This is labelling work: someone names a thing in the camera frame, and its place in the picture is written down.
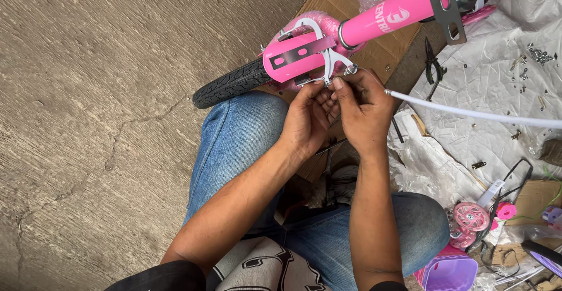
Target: purple basket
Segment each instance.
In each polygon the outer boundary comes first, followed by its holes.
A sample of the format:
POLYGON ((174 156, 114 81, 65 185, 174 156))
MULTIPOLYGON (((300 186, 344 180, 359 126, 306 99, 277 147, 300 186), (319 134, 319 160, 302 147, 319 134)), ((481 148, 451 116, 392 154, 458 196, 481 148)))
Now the purple basket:
POLYGON ((451 245, 414 273, 425 291, 468 291, 474 284, 478 263, 451 245))

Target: concrete floor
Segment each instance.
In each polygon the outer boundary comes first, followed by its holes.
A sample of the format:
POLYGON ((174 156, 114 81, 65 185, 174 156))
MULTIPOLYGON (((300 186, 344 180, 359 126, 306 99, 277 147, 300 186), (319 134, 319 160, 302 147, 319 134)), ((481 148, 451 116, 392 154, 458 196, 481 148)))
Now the concrete floor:
POLYGON ((304 0, 0 0, 0 289, 103 289, 181 225, 207 111, 304 0))

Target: front wheel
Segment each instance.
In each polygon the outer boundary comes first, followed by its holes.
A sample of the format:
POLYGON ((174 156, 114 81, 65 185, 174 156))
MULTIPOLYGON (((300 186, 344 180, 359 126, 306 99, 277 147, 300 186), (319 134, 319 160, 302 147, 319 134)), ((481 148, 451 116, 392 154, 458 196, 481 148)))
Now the front wheel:
POLYGON ((193 94, 193 104, 206 109, 271 80, 263 68, 262 58, 259 58, 201 87, 193 94))

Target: forearm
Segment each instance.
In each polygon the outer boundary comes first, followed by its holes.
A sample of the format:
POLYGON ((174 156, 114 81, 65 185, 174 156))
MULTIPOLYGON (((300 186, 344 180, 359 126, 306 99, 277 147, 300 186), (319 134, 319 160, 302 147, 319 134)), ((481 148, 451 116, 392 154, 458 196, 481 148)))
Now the forearm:
POLYGON ((300 164, 294 152, 277 142, 193 215, 161 263, 186 259, 207 274, 255 223, 300 164))
POLYGON ((361 158, 349 220, 349 244, 359 291, 383 281, 404 283, 385 145, 361 158))

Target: training wheel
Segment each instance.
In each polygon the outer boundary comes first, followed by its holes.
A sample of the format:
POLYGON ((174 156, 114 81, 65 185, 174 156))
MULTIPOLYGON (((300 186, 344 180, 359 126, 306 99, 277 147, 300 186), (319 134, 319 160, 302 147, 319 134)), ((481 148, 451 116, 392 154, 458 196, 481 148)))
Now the training wheel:
POLYGON ((486 210, 471 202, 457 204, 453 210, 453 216, 461 227, 475 232, 487 228, 490 223, 486 210))
POLYGON ((468 230, 464 227, 457 227, 456 230, 453 231, 454 234, 459 235, 460 236, 457 238, 453 238, 451 237, 451 239, 449 240, 449 244, 451 244, 451 246, 455 247, 455 248, 466 248, 468 246, 470 246, 472 243, 474 243, 474 241, 476 240, 476 233, 468 230))

